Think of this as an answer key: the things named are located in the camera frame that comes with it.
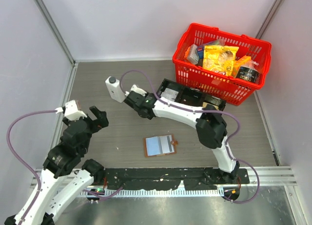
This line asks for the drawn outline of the brown leather card holder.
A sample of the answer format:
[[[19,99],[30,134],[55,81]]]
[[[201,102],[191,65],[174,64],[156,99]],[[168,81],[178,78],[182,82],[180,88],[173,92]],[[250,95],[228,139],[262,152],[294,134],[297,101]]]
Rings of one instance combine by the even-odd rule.
[[[178,141],[172,134],[147,137],[143,139],[145,157],[156,157],[176,153]]]

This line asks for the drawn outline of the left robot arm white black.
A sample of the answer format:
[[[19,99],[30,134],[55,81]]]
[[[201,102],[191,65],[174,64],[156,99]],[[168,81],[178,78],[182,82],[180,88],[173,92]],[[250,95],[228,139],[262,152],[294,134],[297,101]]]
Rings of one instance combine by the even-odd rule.
[[[18,121],[42,112],[25,114],[10,124],[6,134],[8,147],[35,176],[37,187],[20,212],[5,220],[6,225],[53,225],[80,192],[91,184],[99,185],[103,182],[104,167],[97,161],[89,159],[85,161],[75,178],[59,194],[56,193],[88,152],[92,135],[109,125],[105,111],[99,110],[96,106],[89,109],[95,115],[95,120],[84,113],[76,101],[49,110],[49,113],[62,113],[64,115],[62,121],[67,127],[60,142],[48,152],[40,174],[37,174],[14,150],[10,134]]]

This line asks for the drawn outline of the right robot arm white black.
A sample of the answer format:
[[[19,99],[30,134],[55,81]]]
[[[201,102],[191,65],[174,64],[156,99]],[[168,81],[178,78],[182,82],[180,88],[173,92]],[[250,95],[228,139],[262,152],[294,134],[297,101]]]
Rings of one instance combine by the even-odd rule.
[[[227,124],[222,115],[229,113],[206,107],[188,106],[153,93],[126,92],[124,102],[142,118],[167,118],[194,128],[199,142],[212,150],[217,159],[221,180],[227,184],[238,177],[240,163],[229,147]]]

